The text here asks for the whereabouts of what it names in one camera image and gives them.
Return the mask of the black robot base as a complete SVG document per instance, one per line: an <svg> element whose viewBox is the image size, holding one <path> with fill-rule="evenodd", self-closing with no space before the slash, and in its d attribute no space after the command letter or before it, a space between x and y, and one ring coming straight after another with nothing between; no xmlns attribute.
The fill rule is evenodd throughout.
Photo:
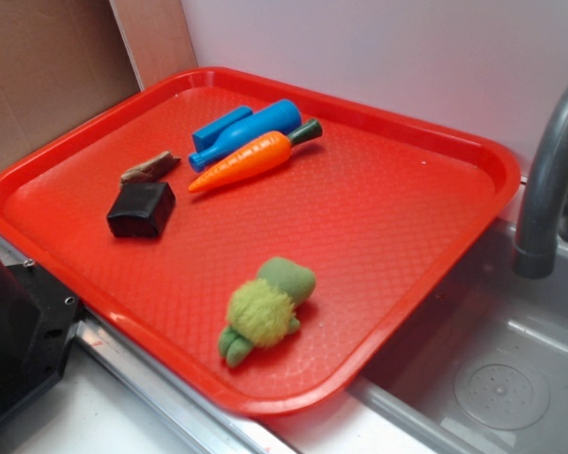
<svg viewBox="0 0 568 454"><path fill-rule="evenodd" d="M44 267L0 259L0 426L62 379L80 311Z"/></svg>

